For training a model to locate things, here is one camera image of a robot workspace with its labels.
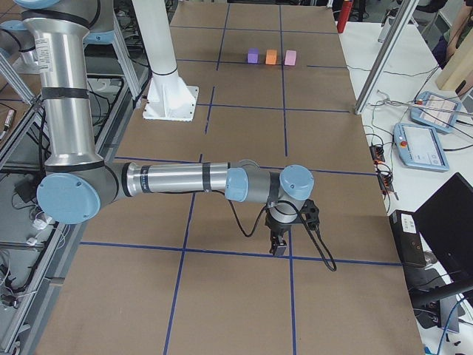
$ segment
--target colored block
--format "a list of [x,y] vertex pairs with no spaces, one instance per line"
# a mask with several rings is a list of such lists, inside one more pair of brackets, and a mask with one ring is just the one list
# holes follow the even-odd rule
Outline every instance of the colored block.
[[266,51],[266,64],[274,65],[278,57],[277,50],[267,50]]
[[284,65],[296,65],[297,52],[295,50],[286,50]]
[[258,64],[258,48],[250,48],[248,51],[248,63]]

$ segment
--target white table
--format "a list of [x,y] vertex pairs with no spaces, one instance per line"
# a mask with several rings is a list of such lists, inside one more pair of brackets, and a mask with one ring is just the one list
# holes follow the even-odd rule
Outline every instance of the white table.
[[[350,69],[353,89],[357,97],[366,81],[368,72],[353,68],[356,67],[366,70],[371,68],[378,51],[381,49],[381,44],[377,41],[380,31],[380,24],[349,22],[347,23],[344,33],[340,35],[341,45],[347,65]],[[412,75],[427,72],[436,65],[435,59],[417,28],[413,25],[409,25],[404,29],[400,41],[396,44],[384,70]],[[454,97],[454,92],[445,92],[437,88],[435,79],[440,73],[440,70],[435,72],[422,89],[422,92],[429,90],[448,98]],[[384,73],[381,76],[381,80],[378,82],[377,89],[387,93],[391,100],[402,102],[411,101],[422,87],[427,76],[428,74],[408,77]],[[376,104],[376,101],[383,100],[384,98],[382,94],[374,92],[370,98],[370,103]],[[410,121],[408,113],[404,115],[405,112],[406,107],[381,106],[374,111],[374,123],[376,126],[388,132],[392,132],[394,125],[401,119],[403,122]],[[372,114],[372,107],[367,107],[363,111],[362,118],[365,125],[371,125]],[[473,123],[471,118],[465,116],[463,116],[461,120]],[[473,127],[460,124],[457,124],[456,127],[473,135]],[[366,133],[372,133],[369,127],[365,127],[365,131]],[[388,143],[392,140],[391,136],[382,130],[374,128],[374,131],[375,134],[383,138],[384,143]],[[372,136],[367,136],[368,141],[371,141],[371,138]],[[373,142],[379,143],[379,139],[374,138]],[[440,142],[444,149],[451,149],[472,144],[473,140],[454,130],[454,132],[449,135],[440,135]],[[468,182],[473,184],[473,148],[459,152],[447,152],[446,157],[450,165],[448,172],[428,172],[406,168],[399,159],[396,148],[394,148],[391,154],[391,146],[387,144],[384,146],[384,150],[387,164],[392,167],[394,172],[393,186],[399,198],[399,200],[396,200],[396,198],[391,195],[390,205],[388,199],[385,200],[387,209],[389,206],[388,214],[395,209],[415,211],[456,172],[460,172]],[[441,267],[439,268],[439,272],[441,274],[445,273]],[[468,314],[462,318],[467,322],[473,321],[473,319],[468,317]],[[442,331],[438,328],[425,330],[420,326],[419,331],[424,344],[429,347],[430,351],[436,352]],[[470,354],[473,351],[473,327],[460,324],[460,334],[450,336],[450,340],[452,342],[445,342],[443,344],[441,354]],[[461,340],[462,343],[455,347],[452,343],[457,340]]]

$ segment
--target purple block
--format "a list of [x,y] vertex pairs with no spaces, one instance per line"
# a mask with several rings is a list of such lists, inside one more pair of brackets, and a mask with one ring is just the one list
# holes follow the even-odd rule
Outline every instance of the purple block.
[[258,64],[258,48],[250,48],[248,51],[248,63]]
[[286,50],[284,65],[296,65],[297,52],[295,50]]

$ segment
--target black monitor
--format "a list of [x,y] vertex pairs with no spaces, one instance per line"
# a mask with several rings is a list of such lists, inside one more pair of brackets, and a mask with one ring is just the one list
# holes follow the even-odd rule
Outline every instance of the black monitor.
[[[465,178],[454,174],[413,217],[454,283],[473,278],[473,187]],[[471,298],[473,291],[463,295]]]

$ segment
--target label on robot arm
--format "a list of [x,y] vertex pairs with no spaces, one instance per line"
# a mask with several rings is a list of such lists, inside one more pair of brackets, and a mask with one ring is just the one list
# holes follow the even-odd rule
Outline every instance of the label on robot arm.
[[36,39],[35,45],[38,53],[39,72],[52,72],[50,40],[48,38]]
[[401,214],[402,230],[404,233],[416,234],[414,219],[410,214]]

